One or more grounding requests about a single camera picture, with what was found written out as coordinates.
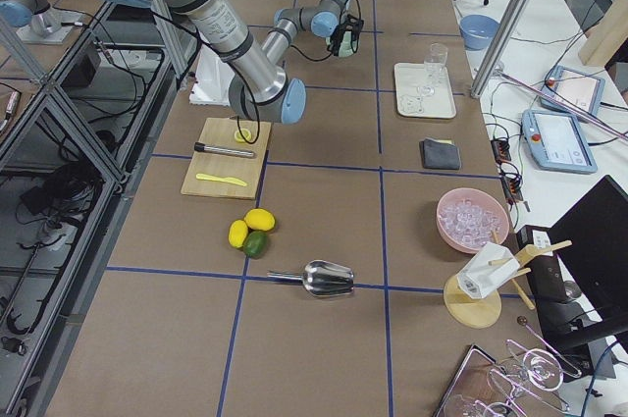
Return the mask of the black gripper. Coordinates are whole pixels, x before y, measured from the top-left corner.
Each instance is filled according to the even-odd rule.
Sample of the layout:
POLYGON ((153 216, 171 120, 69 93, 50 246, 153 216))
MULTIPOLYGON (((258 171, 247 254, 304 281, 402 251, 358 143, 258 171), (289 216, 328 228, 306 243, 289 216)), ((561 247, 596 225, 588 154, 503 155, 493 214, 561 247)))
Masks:
POLYGON ((329 52, 332 55, 353 55, 358 52, 360 34, 364 21, 348 15, 329 38, 329 52))

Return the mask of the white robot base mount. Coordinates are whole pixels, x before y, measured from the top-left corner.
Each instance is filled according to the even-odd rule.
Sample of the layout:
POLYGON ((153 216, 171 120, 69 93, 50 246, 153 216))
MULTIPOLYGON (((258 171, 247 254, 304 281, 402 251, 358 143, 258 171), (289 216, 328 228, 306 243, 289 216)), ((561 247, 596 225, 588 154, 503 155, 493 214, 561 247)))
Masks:
POLYGON ((190 103, 229 106, 229 89, 234 76, 228 64, 222 62, 213 50, 203 46, 194 72, 190 103))

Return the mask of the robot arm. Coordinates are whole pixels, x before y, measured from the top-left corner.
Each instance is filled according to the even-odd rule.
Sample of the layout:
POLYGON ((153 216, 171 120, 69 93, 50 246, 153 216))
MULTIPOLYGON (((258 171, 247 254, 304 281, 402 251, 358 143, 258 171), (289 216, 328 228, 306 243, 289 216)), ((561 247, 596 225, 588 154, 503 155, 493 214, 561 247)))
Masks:
MULTIPOLYGON (((106 0, 148 8, 151 0, 106 0)), ((358 49, 363 22, 351 15, 356 0, 320 0, 313 7, 283 9, 265 41, 258 43, 229 0, 164 0, 168 8, 186 15, 207 39, 209 48, 235 73, 229 88, 230 106, 251 121, 298 122, 306 106, 306 89, 279 66, 285 51, 302 31, 328 39, 329 51, 358 49)))

